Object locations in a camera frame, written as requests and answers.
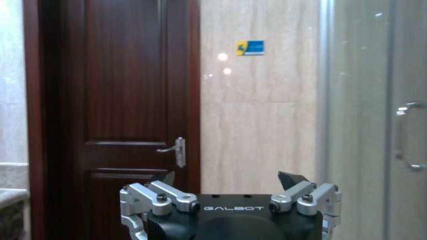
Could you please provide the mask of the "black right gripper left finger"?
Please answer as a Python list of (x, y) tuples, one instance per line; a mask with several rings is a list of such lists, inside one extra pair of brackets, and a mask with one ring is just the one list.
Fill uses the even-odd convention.
[(166, 176), (152, 177), (147, 185), (132, 183), (120, 189), (120, 222), (128, 228), (131, 239), (148, 239), (144, 222), (150, 212), (158, 217), (165, 217), (173, 209), (193, 215), (201, 211), (197, 195), (174, 188), (174, 182), (173, 171)]

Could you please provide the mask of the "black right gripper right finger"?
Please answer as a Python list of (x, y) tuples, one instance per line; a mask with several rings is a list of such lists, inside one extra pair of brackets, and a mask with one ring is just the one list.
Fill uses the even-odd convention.
[(270, 199), (273, 214), (285, 213), (297, 207), (305, 216), (322, 213), (322, 238), (333, 239), (334, 228), (342, 221), (342, 191), (337, 184), (318, 185), (303, 175), (281, 171), (278, 178), (285, 192), (274, 194)]

